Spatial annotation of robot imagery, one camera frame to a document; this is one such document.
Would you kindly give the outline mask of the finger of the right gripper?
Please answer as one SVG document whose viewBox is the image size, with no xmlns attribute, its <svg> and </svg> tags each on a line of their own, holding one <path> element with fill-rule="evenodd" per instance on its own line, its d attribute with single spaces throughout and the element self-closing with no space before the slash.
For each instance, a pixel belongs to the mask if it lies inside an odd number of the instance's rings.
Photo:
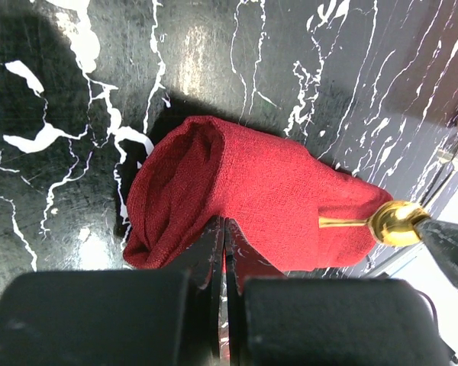
<svg viewBox="0 0 458 366">
<path fill-rule="evenodd" d="M 458 290 L 458 224 L 424 219 L 414 225 L 414 230 L 440 270 Z"/>
</svg>

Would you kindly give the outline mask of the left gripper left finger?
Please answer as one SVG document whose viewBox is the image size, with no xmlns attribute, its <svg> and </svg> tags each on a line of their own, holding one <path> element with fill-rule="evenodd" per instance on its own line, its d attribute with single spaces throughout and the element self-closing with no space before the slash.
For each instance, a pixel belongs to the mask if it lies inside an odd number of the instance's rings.
<svg viewBox="0 0 458 366">
<path fill-rule="evenodd" d="M 169 265 L 189 275 L 179 365 L 216 365 L 220 358 L 219 307 L 224 218 L 212 217 L 202 234 Z"/>
</svg>

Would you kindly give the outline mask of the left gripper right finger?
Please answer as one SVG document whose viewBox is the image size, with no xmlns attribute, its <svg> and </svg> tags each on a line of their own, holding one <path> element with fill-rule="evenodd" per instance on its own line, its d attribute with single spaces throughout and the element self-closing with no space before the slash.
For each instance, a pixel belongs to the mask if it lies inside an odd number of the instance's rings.
<svg viewBox="0 0 458 366">
<path fill-rule="evenodd" d="M 247 281 L 285 278 L 263 255 L 251 246 L 236 220 L 224 224 L 224 257 L 227 279 L 229 355 L 231 365 L 249 365 L 248 319 L 244 288 Z"/>
</svg>

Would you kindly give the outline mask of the gold spoon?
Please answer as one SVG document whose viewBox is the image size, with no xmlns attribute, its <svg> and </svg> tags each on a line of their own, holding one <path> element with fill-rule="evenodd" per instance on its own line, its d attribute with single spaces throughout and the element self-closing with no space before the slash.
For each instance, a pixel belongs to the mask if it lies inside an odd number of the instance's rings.
<svg viewBox="0 0 458 366">
<path fill-rule="evenodd" d="M 377 242 L 386 246 L 406 247 L 421 241 L 415 225 L 430 218 L 431 215 L 419 204 L 390 201 L 366 219 L 319 217 L 318 225 L 320 228 L 366 226 Z"/>
</svg>

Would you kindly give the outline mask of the red cloth napkin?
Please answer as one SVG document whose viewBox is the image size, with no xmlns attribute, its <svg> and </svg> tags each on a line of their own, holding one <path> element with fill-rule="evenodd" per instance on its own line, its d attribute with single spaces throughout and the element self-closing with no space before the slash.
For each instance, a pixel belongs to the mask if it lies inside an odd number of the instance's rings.
<svg viewBox="0 0 458 366">
<path fill-rule="evenodd" d="M 374 247 L 370 231 L 324 230 L 319 217 L 365 219 L 391 199 L 295 141 L 216 117 L 188 117 L 155 145 L 131 185 L 123 255 L 135 268 L 162 268 L 220 216 L 236 220 L 280 271 L 352 266 Z"/>
</svg>

